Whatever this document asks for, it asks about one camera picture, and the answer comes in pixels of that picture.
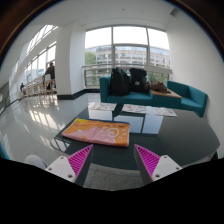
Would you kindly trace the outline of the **gripper right finger magenta white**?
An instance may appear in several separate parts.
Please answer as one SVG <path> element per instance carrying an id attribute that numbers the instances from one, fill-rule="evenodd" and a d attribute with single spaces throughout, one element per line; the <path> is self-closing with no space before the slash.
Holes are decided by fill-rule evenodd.
<path id="1" fill-rule="evenodd" d="M 134 145 L 134 158 L 144 184 L 150 184 L 181 170 L 181 167 L 168 155 L 159 156 L 137 144 Z"/>

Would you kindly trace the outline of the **gripper left finger magenta white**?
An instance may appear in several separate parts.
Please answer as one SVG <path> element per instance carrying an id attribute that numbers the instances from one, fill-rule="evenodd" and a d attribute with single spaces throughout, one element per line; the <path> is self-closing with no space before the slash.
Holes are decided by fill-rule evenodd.
<path id="1" fill-rule="evenodd" d="M 68 157 L 58 157 L 46 168 L 46 171 L 72 183 L 84 183 L 93 154 L 93 146 L 89 145 Z"/>

